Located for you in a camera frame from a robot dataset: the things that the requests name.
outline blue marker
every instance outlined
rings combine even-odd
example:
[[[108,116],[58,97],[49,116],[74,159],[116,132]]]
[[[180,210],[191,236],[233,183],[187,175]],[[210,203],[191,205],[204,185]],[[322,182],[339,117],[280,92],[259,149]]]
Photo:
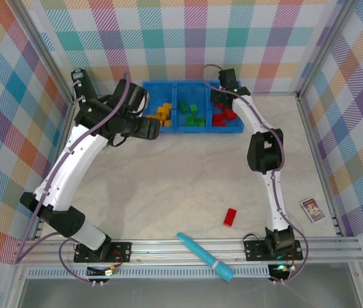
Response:
[[[197,255],[204,263],[210,266],[223,280],[231,281],[234,276],[234,271],[229,268],[227,264],[217,260],[187,235],[179,232],[177,233],[177,238],[181,240],[182,243],[192,251],[192,253]]]

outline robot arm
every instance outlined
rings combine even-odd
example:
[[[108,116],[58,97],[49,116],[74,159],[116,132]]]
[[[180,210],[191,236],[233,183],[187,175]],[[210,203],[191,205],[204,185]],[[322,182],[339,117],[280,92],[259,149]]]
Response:
[[[271,130],[280,138],[281,143],[283,143],[283,132],[280,129],[272,129],[271,125],[260,115],[248,89],[239,86],[234,69],[219,71],[219,80],[221,89],[233,91],[246,101],[216,90],[212,90],[210,95],[213,102],[231,108],[240,117],[245,127],[253,131],[247,161],[252,171],[262,173],[267,189],[269,206],[266,217],[265,244],[272,257],[281,255],[294,248],[295,243],[292,227],[279,212],[280,208],[282,214],[285,215],[280,171],[275,171],[282,163],[282,153]]]
[[[25,192],[21,197],[21,203],[34,212],[38,201],[46,194],[38,217],[63,236],[71,237],[86,246],[94,261],[103,261],[110,252],[111,238],[92,225],[82,212],[71,206],[74,192],[100,150],[108,144],[115,146],[114,138],[117,134],[124,140],[128,137],[153,140],[158,137],[160,121],[140,116],[148,103],[148,93],[131,83],[119,111],[100,129],[81,140],[71,151],[70,147],[76,140],[100,123],[116,107],[124,94],[126,83],[125,80],[121,80],[112,95],[98,99],[85,70],[74,71],[72,79],[79,85],[75,91],[77,97],[81,97],[80,111],[75,117],[76,124],[72,128],[66,147],[47,178],[34,193]],[[56,169],[66,152],[69,156],[60,168]],[[50,188],[45,191],[53,171],[56,171],[55,177]]]

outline marble surface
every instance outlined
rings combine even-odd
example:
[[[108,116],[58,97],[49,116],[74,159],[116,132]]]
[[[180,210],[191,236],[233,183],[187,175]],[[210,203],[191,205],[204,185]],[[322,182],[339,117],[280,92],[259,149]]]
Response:
[[[282,189],[291,221],[306,236],[335,235],[300,115],[292,96],[255,96],[265,119],[284,132]],[[73,206],[112,239],[264,237],[268,200],[261,176],[248,167],[251,132],[163,134],[129,139],[95,158]],[[299,202],[314,197],[327,218],[311,223]],[[228,208],[237,210],[231,228]],[[45,226],[42,235],[52,232]]]

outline blue bin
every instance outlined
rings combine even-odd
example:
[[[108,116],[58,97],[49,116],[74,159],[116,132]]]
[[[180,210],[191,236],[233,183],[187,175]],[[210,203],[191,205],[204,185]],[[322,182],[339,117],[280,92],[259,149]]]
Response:
[[[210,84],[219,87],[219,81],[210,81]],[[210,91],[202,81],[145,81],[143,87],[150,94],[150,102],[143,112],[144,115],[156,114],[157,108],[164,103],[171,103],[171,127],[161,127],[160,133],[242,133],[244,125],[242,121],[227,122],[225,127],[213,127],[212,115],[222,110],[217,109],[210,102]],[[182,113],[179,102],[185,101],[189,111]],[[191,115],[190,105],[196,104],[198,114],[194,117],[203,117],[206,126],[186,126],[187,116]]]

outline small card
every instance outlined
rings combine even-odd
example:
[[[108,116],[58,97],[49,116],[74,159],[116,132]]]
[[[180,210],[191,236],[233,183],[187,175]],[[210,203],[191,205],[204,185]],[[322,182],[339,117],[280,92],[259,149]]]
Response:
[[[310,218],[311,222],[316,223],[317,221],[325,218],[325,214],[313,198],[309,198],[300,202],[300,205],[307,213],[307,216]]]

